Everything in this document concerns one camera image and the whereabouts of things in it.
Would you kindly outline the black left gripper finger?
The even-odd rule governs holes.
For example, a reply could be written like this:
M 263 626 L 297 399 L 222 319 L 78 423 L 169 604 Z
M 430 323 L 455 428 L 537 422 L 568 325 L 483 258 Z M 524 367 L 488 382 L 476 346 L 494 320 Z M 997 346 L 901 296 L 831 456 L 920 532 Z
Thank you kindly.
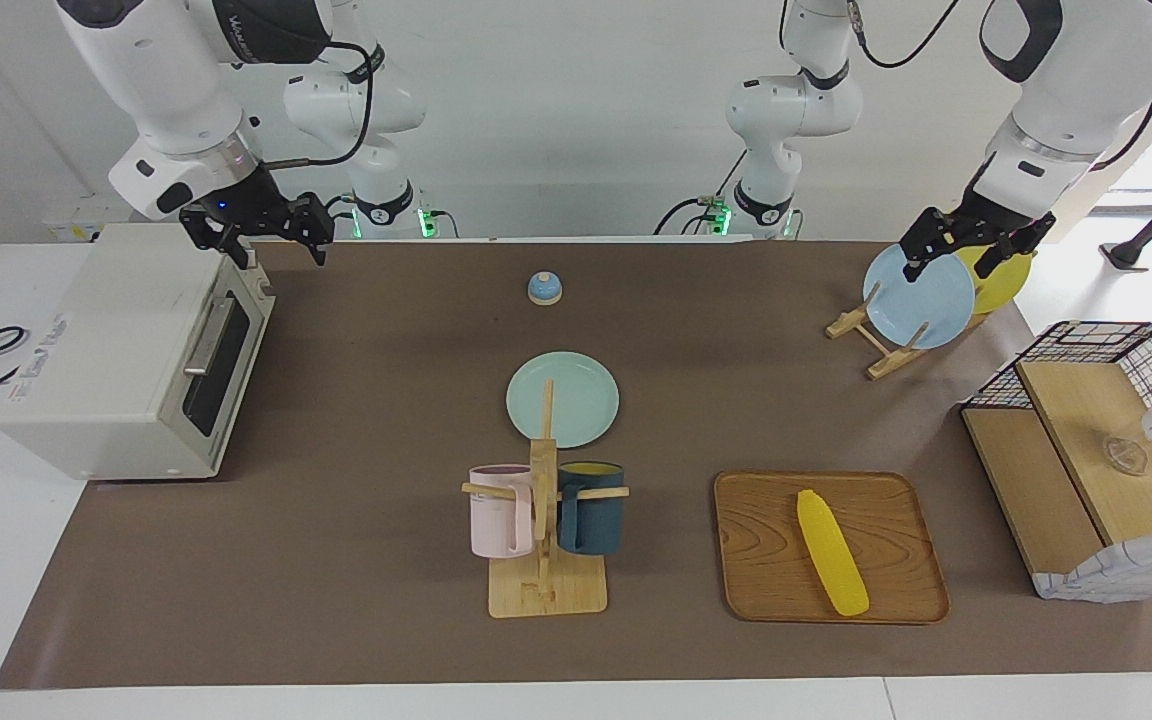
M 905 234 L 899 241 L 899 247 L 905 256 L 905 266 L 902 275 L 905 282 L 915 283 L 929 263 L 937 259 L 937 236 L 935 234 Z
M 973 273 L 982 281 L 986 281 L 993 272 L 1011 258 L 1015 253 L 1014 247 L 1011 247 L 1010 240 L 998 240 L 993 242 L 992 245 L 987 247 L 986 250 L 982 252 L 979 258 L 975 260 Z

